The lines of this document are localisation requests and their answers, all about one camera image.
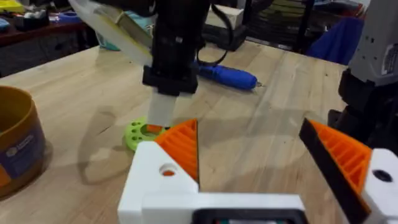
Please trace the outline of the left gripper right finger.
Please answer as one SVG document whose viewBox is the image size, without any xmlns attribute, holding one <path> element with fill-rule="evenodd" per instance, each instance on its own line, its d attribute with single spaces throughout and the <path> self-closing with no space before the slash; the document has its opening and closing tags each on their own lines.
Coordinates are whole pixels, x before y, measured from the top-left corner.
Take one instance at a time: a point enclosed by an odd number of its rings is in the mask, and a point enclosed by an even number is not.
<svg viewBox="0 0 398 224">
<path fill-rule="evenodd" d="M 344 223 L 397 223 L 397 155 L 305 118 L 300 140 L 333 192 Z"/>
</svg>

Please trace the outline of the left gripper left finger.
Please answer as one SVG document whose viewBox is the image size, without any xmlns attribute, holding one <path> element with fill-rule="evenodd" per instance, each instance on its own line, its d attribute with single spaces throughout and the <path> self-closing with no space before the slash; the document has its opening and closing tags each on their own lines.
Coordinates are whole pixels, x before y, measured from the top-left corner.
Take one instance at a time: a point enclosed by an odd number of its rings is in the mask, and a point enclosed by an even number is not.
<svg viewBox="0 0 398 224">
<path fill-rule="evenodd" d="M 138 144 L 119 201 L 119 223 L 191 223 L 185 199 L 199 192 L 198 122 Z"/>
</svg>

